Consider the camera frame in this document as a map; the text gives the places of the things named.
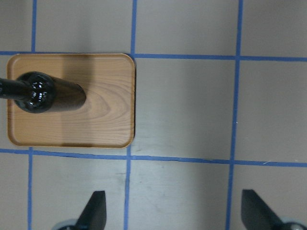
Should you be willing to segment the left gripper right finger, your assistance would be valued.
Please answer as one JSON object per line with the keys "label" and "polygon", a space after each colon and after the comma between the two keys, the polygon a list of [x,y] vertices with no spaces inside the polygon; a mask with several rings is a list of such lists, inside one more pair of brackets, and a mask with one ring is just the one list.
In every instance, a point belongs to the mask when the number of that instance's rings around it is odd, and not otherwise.
{"label": "left gripper right finger", "polygon": [[284,224],[252,189],[242,190],[241,220],[247,230],[279,230]]}

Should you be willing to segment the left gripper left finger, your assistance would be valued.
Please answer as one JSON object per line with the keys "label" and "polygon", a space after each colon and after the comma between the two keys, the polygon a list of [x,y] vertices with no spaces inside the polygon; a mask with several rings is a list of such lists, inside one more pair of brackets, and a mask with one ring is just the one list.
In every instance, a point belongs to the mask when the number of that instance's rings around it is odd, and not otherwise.
{"label": "left gripper left finger", "polygon": [[104,230],[106,218],[105,191],[94,191],[79,216],[75,227],[78,230]]}

